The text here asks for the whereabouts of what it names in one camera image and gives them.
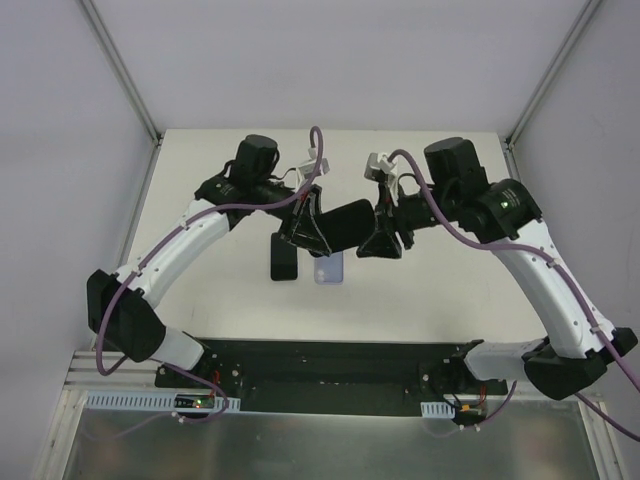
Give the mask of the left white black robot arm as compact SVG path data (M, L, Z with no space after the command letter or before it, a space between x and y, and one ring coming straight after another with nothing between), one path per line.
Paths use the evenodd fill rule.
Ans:
M290 217L308 200L324 163L324 138L317 126L309 132L309 158L303 179L290 190L275 181L280 159L275 140L250 134L221 172L204 181L193 200L158 243L113 273L96 270L87 281L88 324L96 335L97 369L116 371L103 361L105 347L124 360L147 360L192 371L207 357L193 336L166 326L156 308L169 287L200 254L256 211Z

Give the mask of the lilac phone case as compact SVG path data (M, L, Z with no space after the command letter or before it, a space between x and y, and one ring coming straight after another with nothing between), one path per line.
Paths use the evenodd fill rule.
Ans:
M344 281L344 254L333 253L314 259L314 280L318 285L340 285Z

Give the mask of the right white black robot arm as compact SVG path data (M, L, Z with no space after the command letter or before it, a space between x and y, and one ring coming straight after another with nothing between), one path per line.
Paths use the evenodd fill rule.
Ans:
M397 259L415 231L443 226L461 243L496 256L534 308L545 330L521 343L466 344L454 362L477 381L527 381L553 400L590 387L638 343L588 299L564 264L542 212L523 184L490 182L473 143L451 137L427 146L426 181L407 152L369 155L364 176L378 185L372 232L360 258Z

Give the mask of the black smartphone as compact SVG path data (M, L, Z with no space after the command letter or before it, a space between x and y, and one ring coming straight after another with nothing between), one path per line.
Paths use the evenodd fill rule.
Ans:
M270 278L274 282L298 279L297 248L282 240L278 233L270 237Z

